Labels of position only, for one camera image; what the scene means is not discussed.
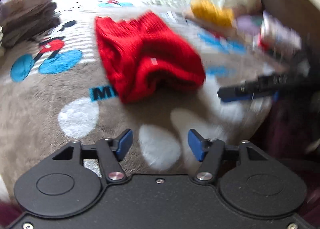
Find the yellow knit garment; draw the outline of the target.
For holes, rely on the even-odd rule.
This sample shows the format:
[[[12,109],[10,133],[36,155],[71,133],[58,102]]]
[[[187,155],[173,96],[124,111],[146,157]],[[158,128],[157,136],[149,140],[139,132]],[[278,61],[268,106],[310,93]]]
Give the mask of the yellow knit garment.
[[[195,18],[220,27],[232,27],[235,19],[231,8],[219,8],[210,0],[192,0],[190,8]]]

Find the cartoon mouse bed blanket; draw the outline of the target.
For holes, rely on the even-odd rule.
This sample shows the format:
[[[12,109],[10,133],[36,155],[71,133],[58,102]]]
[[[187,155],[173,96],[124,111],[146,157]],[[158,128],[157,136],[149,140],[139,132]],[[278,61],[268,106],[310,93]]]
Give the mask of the cartoon mouse bed blanket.
[[[91,144],[127,128],[133,145],[121,164],[126,172],[194,172],[199,164],[187,147],[189,129],[236,144],[249,139],[270,111],[270,98],[223,103],[218,89],[287,69],[250,45],[216,38],[186,20],[180,0],[55,2],[60,25],[1,58],[1,179],[9,193],[24,172],[69,141]],[[195,93],[159,90],[123,104],[102,66],[94,20],[129,20],[149,11],[199,53],[206,80]]]

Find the red knit sweater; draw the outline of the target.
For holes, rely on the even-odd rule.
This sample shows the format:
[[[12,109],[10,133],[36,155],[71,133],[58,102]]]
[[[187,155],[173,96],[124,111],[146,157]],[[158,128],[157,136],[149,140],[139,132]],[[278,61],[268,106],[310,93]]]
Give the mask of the red knit sweater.
[[[155,13],[127,21],[96,17],[94,24],[107,79],[123,103],[152,96],[159,84],[178,92],[203,85],[200,56]]]

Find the stack of dark folded clothes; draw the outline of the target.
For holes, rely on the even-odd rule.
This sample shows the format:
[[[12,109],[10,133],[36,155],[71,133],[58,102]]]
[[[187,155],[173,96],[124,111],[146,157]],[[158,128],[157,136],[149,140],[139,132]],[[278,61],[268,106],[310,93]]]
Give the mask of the stack of dark folded clothes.
[[[60,24],[53,0],[1,0],[1,46],[14,47]]]

